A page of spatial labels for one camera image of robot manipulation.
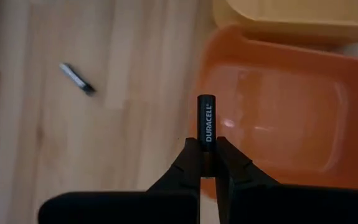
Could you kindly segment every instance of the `plastic bin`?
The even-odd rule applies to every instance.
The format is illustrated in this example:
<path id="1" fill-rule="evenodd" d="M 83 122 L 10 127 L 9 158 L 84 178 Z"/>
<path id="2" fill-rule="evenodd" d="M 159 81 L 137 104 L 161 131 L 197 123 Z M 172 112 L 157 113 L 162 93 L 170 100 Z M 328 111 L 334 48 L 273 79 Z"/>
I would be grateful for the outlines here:
<path id="1" fill-rule="evenodd" d="M 248 40 L 228 26 L 204 51 L 191 98 L 200 94 L 217 98 L 218 136 L 276 180 L 358 189 L 358 58 Z"/>
<path id="2" fill-rule="evenodd" d="M 214 0 L 218 26 L 241 24 L 251 39 L 287 44 L 358 42 L 358 0 Z"/>

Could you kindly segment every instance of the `battery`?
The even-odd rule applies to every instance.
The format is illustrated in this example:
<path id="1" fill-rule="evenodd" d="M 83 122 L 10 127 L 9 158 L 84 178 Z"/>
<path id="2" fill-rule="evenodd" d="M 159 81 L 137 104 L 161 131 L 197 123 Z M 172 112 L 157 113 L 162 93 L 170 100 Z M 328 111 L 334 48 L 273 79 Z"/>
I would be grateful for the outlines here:
<path id="1" fill-rule="evenodd" d="M 88 96 L 91 96 L 94 94 L 95 89 L 87 83 L 85 80 L 83 80 L 68 63 L 61 63 L 60 64 L 61 70 L 68 76 L 79 88 L 81 88 Z"/>

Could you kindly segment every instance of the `wooden floor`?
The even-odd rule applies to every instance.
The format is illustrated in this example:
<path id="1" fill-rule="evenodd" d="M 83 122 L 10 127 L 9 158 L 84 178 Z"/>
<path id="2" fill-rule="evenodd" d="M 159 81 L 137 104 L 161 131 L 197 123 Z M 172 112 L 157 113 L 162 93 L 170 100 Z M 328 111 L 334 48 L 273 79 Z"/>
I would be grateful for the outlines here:
<path id="1" fill-rule="evenodd" d="M 147 189 L 167 170 L 210 13 L 210 0 L 0 0 L 0 224 L 35 223 L 66 191 Z M 201 212 L 219 222 L 214 202 Z"/>

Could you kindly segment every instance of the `yellow container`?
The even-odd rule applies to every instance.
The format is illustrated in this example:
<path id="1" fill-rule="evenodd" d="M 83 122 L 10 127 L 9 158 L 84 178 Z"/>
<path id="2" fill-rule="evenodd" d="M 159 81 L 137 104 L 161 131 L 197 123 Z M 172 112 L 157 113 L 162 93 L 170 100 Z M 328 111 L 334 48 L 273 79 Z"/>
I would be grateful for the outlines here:
<path id="1" fill-rule="evenodd" d="M 358 0 L 214 0 L 219 27 L 241 24 L 252 39 L 287 44 L 358 42 Z"/>

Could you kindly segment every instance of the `orange tub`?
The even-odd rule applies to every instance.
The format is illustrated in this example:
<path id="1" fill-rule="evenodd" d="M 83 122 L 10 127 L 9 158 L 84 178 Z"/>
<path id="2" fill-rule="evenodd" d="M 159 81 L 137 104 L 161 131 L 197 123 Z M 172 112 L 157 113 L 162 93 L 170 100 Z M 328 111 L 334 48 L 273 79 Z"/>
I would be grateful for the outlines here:
<path id="1" fill-rule="evenodd" d="M 282 183 L 358 189 L 358 59 L 242 34 L 214 34 L 192 96 L 217 97 L 218 136 Z"/>

